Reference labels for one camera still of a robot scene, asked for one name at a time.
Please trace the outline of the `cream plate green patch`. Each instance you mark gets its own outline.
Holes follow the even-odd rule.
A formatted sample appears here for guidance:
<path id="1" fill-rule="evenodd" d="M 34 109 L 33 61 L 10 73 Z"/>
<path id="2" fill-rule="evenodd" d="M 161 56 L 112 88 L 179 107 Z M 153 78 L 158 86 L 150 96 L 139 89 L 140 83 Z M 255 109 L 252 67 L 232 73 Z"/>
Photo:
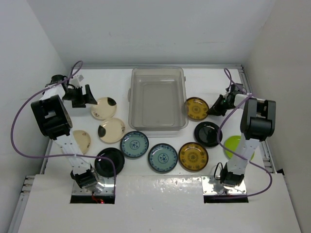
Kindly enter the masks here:
<path id="1" fill-rule="evenodd" d="M 117 103 L 110 97 L 102 97 L 97 100 L 97 105 L 92 105 L 91 114 L 98 120 L 113 117 L 117 110 Z"/>
<path id="2" fill-rule="evenodd" d="M 99 124 L 98 137 L 105 143 L 116 143 L 120 141 L 124 135 L 125 124 L 119 118 L 111 117 Z"/>

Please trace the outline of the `yellow patterned plate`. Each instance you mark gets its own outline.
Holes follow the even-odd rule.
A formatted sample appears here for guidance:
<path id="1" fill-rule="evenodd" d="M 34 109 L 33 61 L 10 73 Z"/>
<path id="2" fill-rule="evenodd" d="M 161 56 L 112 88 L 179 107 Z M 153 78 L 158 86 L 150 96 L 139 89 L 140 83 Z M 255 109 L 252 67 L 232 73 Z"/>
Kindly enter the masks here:
<path id="1" fill-rule="evenodd" d="M 186 101 L 186 109 L 190 120 L 199 121 L 207 118 L 209 105 L 199 97 L 191 97 Z"/>
<path id="2" fill-rule="evenodd" d="M 198 172 L 207 166 L 209 155 L 199 143 L 188 142 L 180 148 L 178 161 L 182 168 L 191 172 Z"/>

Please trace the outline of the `black plate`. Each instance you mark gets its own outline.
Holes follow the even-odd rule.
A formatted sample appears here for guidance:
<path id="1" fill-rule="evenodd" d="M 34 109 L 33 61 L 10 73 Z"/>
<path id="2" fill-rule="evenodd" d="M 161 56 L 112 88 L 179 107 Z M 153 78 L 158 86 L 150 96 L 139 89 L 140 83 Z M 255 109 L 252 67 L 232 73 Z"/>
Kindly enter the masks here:
<path id="1" fill-rule="evenodd" d="M 117 148 L 106 148 L 99 152 L 94 161 L 96 172 L 103 177 L 118 175 L 125 164 L 125 157 Z"/>
<path id="2" fill-rule="evenodd" d="M 204 121 L 199 123 L 194 129 L 194 138 L 197 143 L 206 148 L 212 148 L 219 145 L 217 133 L 219 126 L 213 122 Z"/>

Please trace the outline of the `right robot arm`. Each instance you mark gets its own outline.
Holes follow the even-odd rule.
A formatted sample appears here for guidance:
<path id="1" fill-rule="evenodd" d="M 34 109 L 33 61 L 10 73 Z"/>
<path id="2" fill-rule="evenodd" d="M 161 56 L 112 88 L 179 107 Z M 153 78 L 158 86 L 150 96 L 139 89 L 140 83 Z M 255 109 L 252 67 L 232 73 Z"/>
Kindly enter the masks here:
<path id="1" fill-rule="evenodd" d="M 239 186 L 244 179 L 246 166 L 262 141 L 273 135 L 276 124 L 276 102 L 262 100 L 243 92 L 242 84 L 232 84 L 207 110 L 211 116 L 224 116 L 228 110 L 242 109 L 241 139 L 236 151 L 227 149 L 233 156 L 220 173 L 225 187 Z"/>

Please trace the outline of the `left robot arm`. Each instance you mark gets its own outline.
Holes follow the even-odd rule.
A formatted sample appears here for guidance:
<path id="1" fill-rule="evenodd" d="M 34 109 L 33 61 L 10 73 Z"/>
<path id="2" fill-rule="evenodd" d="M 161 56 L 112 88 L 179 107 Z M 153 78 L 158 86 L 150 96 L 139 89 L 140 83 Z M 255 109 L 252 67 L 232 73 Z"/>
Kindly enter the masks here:
<path id="1" fill-rule="evenodd" d="M 73 108 L 85 108 L 87 104 L 97 104 L 90 87 L 68 87 L 66 76 L 54 75 L 51 82 L 46 85 L 49 89 L 44 91 L 43 97 L 31 103 L 31 109 L 41 133 L 53 140 L 66 155 L 70 165 L 70 176 L 81 189 L 92 190 L 97 182 L 94 168 L 88 160 L 79 155 L 82 151 L 74 138 L 72 121 L 63 104 L 64 100 L 71 101 Z"/>

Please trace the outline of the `clear plastic bin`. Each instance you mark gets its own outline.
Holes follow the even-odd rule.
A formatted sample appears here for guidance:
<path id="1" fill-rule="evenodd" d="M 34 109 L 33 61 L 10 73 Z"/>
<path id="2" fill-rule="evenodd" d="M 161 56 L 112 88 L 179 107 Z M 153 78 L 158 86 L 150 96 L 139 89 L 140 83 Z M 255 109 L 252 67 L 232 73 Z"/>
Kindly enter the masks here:
<path id="1" fill-rule="evenodd" d="M 138 131 L 178 131 L 188 125 L 184 71 L 137 67 L 128 92 L 128 124 Z"/>

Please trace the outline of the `lime green plate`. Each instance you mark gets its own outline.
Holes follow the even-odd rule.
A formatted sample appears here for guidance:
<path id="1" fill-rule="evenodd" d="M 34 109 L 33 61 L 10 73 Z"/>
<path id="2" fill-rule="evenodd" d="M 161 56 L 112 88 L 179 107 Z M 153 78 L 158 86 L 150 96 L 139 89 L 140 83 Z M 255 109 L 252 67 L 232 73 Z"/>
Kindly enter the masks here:
<path id="1" fill-rule="evenodd" d="M 239 145 L 240 140 L 241 140 L 240 135 L 231 136 L 225 141 L 225 147 L 232 150 L 232 151 L 235 151 Z M 225 154 L 227 155 L 227 157 L 229 159 L 231 159 L 233 156 L 233 153 L 231 153 L 227 150 L 225 150 Z"/>

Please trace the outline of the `cream plate near left edge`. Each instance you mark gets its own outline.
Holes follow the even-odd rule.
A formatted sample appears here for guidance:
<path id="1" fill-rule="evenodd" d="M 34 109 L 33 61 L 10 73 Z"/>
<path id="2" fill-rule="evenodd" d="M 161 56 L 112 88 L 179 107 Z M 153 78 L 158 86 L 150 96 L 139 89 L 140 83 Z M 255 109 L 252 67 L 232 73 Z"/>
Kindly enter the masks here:
<path id="1" fill-rule="evenodd" d="M 82 152 L 82 154 L 86 154 L 91 146 L 91 137 L 90 135 L 83 130 L 75 130 L 73 131 L 74 138 Z"/>

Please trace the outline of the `teal patterned plate left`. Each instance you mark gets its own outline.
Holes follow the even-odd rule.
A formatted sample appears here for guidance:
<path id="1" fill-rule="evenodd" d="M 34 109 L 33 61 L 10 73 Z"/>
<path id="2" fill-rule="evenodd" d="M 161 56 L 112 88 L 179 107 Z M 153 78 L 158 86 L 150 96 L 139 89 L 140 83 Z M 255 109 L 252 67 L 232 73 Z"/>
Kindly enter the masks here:
<path id="1" fill-rule="evenodd" d="M 130 159 L 142 157 L 149 148 L 148 137 L 140 131 L 126 133 L 120 141 L 122 154 Z"/>

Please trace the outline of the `teal patterned plate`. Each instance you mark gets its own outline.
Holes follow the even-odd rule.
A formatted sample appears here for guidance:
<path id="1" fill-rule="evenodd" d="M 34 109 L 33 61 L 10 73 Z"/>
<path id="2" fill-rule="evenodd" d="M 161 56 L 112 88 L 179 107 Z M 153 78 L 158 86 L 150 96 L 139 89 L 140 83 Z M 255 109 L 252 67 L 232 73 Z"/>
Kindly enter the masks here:
<path id="1" fill-rule="evenodd" d="M 140 131 L 126 133 L 120 141 L 122 154 L 130 159 L 142 157 L 149 148 L 148 137 Z"/>
<path id="2" fill-rule="evenodd" d="M 166 143 L 153 146 L 148 153 L 148 164 L 158 173 L 169 173 L 177 165 L 178 154 L 175 148 Z"/>

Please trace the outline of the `teal patterned plate right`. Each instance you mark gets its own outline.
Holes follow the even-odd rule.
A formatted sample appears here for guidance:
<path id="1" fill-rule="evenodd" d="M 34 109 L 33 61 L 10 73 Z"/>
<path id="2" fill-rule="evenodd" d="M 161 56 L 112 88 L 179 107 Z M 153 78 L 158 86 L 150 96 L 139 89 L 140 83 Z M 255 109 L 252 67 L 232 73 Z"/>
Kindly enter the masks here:
<path id="1" fill-rule="evenodd" d="M 175 148 L 166 143 L 153 146 L 148 153 L 148 164 L 158 173 L 169 173 L 177 165 L 178 154 Z"/>

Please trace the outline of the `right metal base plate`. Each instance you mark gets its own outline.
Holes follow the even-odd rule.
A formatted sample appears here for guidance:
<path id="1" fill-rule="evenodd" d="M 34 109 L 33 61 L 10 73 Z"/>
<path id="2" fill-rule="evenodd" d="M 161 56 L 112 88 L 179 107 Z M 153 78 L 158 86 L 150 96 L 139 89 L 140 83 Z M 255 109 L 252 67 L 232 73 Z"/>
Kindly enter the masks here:
<path id="1" fill-rule="evenodd" d="M 201 177 L 202 190 L 205 197 L 209 196 L 240 196 L 246 195 L 246 185 L 242 181 L 240 185 L 235 187 L 223 186 L 219 180 L 216 180 L 213 175 L 207 175 Z"/>

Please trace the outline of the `metal base plate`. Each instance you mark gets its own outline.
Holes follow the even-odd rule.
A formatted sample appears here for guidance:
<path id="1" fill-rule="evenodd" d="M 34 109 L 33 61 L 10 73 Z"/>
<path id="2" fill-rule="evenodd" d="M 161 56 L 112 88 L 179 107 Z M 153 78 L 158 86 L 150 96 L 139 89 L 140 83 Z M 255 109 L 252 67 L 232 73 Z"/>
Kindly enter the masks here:
<path id="1" fill-rule="evenodd" d="M 73 184 L 72 196 L 113 196 L 114 195 L 114 177 L 99 177 L 99 181 L 91 187 L 81 189 L 76 182 Z"/>
<path id="2" fill-rule="evenodd" d="M 235 187 L 223 186 L 219 180 L 216 180 L 213 175 L 207 175 L 201 177 L 202 190 L 205 197 L 209 196 L 240 196 L 246 195 L 246 185 L 242 181 L 240 185 Z"/>

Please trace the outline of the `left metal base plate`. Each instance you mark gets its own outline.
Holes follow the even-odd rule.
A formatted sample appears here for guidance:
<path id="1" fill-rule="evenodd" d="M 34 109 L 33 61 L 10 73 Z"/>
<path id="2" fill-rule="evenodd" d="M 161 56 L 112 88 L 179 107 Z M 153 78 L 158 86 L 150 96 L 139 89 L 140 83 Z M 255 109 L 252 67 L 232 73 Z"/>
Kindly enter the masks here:
<path id="1" fill-rule="evenodd" d="M 76 182 L 73 184 L 72 196 L 113 196 L 114 195 L 114 177 L 99 177 L 99 181 L 91 187 L 81 189 Z"/>

